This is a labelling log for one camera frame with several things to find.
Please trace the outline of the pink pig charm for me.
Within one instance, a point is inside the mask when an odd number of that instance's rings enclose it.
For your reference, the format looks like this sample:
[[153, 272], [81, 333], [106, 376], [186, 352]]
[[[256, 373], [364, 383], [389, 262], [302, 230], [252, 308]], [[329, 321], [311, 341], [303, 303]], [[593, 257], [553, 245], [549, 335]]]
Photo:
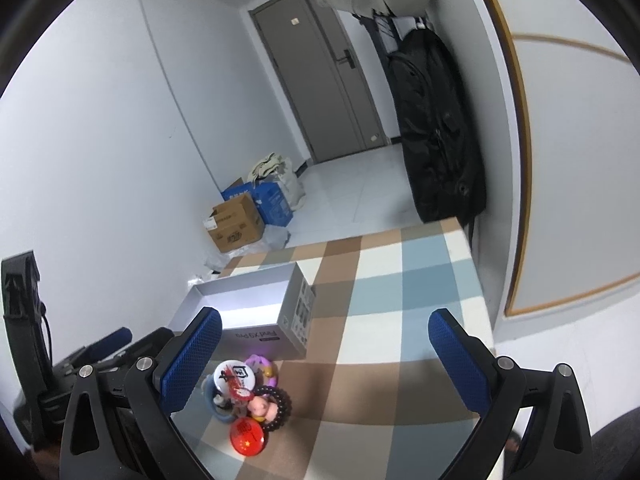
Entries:
[[258, 422], [272, 422], [278, 414], [278, 404], [265, 396], [254, 396], [247, 403], [247, 411]]

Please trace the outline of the white round badge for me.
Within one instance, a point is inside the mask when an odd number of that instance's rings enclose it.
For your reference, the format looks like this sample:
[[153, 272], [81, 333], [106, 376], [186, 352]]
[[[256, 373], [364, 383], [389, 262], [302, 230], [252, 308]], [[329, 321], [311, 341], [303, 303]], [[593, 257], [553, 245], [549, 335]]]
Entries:
[[214, 370], [214, 384], [223, 396], [231, 396], [235, 388], [252, 391], [256, 386], [256, 376], [245, 362], [227, 360], [220, 362]]

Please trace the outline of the checkered table cloth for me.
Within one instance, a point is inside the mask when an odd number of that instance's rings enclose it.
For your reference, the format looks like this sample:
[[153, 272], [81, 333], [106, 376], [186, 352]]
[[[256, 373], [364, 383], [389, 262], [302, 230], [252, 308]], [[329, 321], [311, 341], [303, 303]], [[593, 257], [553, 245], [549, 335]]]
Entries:
[[224, 281], [296, 263], [314, 290], [306, 356], [279, 361], [292, 415], [245, 457], [194, 391], [175, 423], [217, 479], [436, 479], [469, 412], [428, 340], [445, 308], [492, 341], [469, 243], [454, 219], [233, 258]]

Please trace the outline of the grey open shoe box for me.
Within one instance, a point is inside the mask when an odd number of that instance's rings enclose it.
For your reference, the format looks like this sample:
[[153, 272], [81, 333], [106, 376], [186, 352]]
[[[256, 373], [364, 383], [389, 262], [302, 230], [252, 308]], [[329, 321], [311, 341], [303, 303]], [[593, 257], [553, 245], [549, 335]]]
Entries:
[[252, 354], [270, 361], [302, 360], [315, 299], [297, 263], [278, 264], [192, 286], [169, 328], [181, 332], [201, 308], [211, 307], [222, 323], [215, 361]]

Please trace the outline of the silver plastic bag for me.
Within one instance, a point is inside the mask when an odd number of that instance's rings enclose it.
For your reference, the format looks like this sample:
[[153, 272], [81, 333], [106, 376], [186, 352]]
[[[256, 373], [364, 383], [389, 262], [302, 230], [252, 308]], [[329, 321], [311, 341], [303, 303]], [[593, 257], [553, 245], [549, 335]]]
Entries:
[[189, 286], [194, 286], [209, 281], [216, 280], [221, 276], [221, 272], [228, 266], [231, 258], [226, 254], [215, 252], [207, 255], [203, 263], [200, 263], [195, 272], [186, 281]]

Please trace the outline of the brown cardboard box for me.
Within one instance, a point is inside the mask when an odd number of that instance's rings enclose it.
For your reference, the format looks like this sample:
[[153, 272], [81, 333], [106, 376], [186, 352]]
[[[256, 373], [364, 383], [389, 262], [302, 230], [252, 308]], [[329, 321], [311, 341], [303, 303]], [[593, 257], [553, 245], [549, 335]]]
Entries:
[[215, 206], [203, 224], [223, 254], [258, 242], [265, 231], [264, 220], [248, 193]]

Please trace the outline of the grey plastic parcel bag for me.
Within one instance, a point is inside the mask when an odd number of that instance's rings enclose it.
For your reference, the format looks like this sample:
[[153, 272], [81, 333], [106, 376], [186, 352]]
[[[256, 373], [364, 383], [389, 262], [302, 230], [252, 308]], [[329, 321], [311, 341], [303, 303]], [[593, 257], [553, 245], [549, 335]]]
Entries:
[[291, 234], [285, 226], [266, 224], [260, 242], [262, 246], [266, 248], [267, 252], [270, 250], [280, 250], [288, 244], [290, 236]]

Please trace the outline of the black large backpack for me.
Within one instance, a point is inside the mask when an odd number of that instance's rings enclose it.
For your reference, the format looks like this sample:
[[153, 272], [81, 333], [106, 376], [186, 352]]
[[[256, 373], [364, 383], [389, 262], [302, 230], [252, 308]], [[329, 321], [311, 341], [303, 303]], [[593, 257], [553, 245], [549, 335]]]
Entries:
[[388, 56], [388, 74], [416, 212], [467, 226], [486, 207], [486, 182], [454, 57], [436, 32], [413, 29]]

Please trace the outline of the blue cardboard box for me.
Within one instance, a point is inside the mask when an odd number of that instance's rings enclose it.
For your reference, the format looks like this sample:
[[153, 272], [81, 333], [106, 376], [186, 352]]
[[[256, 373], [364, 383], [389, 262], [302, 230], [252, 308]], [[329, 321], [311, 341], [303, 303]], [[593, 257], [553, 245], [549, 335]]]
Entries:
[[231, 200], [243, 193], [250, 194], [265, 224], [286, 228], [292, 221], [293, 211], [276, 182], [237, 183], [222, 191], [221, 196], [224, 200]]

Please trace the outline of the white bag with clothes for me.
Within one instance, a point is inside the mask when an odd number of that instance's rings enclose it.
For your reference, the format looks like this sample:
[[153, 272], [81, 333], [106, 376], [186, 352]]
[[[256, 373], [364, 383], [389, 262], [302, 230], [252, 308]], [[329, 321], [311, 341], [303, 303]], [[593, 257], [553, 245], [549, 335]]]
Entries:
[[270, 182], [279, 188], [292, 211], [303, 207], [306, 192], [296, 176], [291, 159], [278, 153], [271, 153], [261, 159], [250, 170], [247, 180], [252, 183]]

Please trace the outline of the black metal rack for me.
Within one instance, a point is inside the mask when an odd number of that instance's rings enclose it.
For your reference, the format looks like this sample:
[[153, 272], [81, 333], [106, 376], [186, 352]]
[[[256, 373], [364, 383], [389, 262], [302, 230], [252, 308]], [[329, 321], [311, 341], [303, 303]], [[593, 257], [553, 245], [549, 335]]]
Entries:
[[420, 16], [397, 16], [392, 12], [373, 12], [370, 16], [354, 14], [354, 18], [366, 30], [374, 50], [382, 64], [388, 56], [399, 49], [402, 40], [413, 29], [434, 29], [427, 14]]

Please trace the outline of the grey door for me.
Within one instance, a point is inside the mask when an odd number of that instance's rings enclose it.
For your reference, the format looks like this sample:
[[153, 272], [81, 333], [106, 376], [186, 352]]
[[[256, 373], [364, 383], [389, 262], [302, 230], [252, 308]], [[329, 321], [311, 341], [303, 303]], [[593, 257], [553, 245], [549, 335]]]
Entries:
[[314, 162], [382, 148], [387, 136], [336, 12], [316, 0], [269, 0], [250, 17]]

